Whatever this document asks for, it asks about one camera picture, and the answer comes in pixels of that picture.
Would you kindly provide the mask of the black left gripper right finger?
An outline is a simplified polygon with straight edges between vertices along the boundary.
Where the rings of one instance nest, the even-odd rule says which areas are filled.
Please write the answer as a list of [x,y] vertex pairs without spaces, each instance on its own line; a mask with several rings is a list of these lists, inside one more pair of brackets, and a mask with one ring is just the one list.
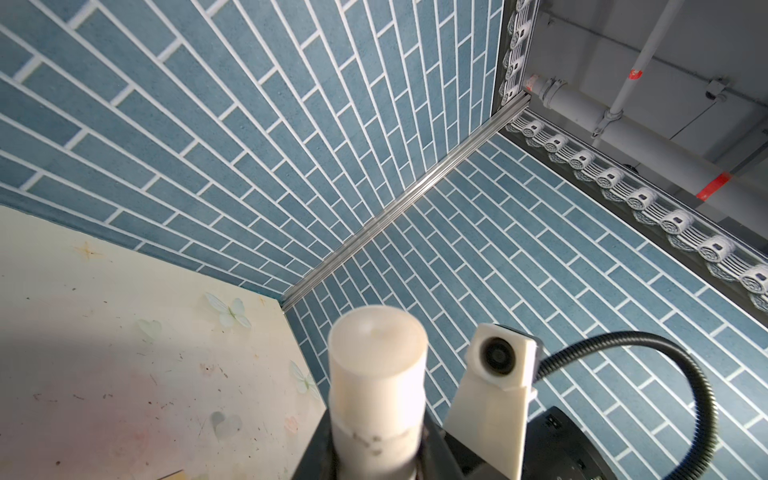
[[441,430],[426,410],[417,452],[416,478],[420,480],[461,480],[464,474]]

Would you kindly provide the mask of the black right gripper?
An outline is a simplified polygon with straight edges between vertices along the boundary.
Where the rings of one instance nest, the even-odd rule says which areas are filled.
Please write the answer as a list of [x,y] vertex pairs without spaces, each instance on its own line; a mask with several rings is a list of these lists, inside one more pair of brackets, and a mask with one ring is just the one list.
[[615,480],[617,476],[580,427],[553,406],[527,424],[521,478]]

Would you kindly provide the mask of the white glue stick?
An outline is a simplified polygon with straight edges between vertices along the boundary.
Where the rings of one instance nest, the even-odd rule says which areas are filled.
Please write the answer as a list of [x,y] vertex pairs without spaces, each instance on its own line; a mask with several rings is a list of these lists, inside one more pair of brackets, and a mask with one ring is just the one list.
[[340,479],[413,479],[426,409],[426,331],[384,305],[342,315],[328,337]]

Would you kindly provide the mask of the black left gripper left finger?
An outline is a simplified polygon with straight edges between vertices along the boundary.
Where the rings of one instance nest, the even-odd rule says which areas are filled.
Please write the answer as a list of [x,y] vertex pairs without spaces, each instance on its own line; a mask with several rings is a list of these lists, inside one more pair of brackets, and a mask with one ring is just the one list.
[[291,479],[336,479],[336,453],[332,437],[332,422],[329,410],[324,412],[319,421]]

